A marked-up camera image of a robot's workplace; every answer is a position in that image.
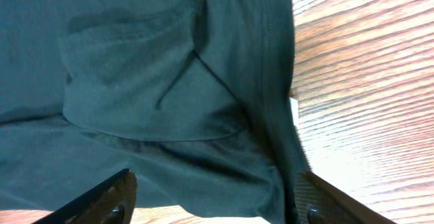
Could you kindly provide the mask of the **black t-shirt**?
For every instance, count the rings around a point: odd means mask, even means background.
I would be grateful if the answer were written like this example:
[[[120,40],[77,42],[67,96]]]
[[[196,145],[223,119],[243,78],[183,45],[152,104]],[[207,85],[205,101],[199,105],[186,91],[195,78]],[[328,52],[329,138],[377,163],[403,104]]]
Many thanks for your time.
[[[1,0],[1,208],[124,168],[136,205],[297,223],[292,0]]]

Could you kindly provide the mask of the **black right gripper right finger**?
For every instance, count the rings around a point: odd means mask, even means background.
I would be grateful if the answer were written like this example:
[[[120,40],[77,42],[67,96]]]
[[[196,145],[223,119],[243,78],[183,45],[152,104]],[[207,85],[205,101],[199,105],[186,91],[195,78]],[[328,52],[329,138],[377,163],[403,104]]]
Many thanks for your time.
[[[300,173],[294,200],[301,224],[395,224],[310,171]]]

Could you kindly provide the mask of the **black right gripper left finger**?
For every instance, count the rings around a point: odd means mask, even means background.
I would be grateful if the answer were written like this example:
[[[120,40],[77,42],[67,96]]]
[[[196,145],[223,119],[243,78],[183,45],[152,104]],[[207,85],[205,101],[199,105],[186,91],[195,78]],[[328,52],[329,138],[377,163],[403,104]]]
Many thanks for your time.
[[[137,186],[125,168],[35,224],[130,224]]]

